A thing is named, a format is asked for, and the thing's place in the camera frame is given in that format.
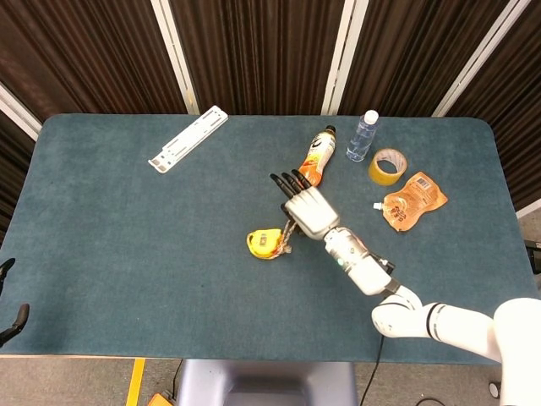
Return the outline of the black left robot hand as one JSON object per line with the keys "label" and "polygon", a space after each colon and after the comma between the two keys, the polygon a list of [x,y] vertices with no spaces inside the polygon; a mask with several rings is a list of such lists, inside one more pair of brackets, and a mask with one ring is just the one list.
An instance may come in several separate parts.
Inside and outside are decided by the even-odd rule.
{"label": "black left robot hand", "polygon": [[[7,278],[9,270],[15,264],[15,261],[16,260],[14,258],[9,258],[1,265],[0,292],[3,291],[3,285],[5,282],[5,279]],[[18,336],[23,331],[28,321],[29,315],[30,315],[30,305],[27,303],[22,304],[19,307],[18,314],[15,318],[15,321],[12,323],[12,325],[9,328],[1,331],[1,336],[0,336],[1,348],[7,342],[9,342],[14,337]]]}

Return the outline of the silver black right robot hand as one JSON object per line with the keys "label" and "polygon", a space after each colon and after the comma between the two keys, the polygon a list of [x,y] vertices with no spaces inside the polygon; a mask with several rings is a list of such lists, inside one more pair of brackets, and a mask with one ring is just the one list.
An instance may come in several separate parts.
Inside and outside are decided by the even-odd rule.
{"label": "silver black right robot hand", "polygon": [[322,240],[339,225],[340,217],[326,198],[297,169],[270,178],[287,197],[282,211],[311,239]]}

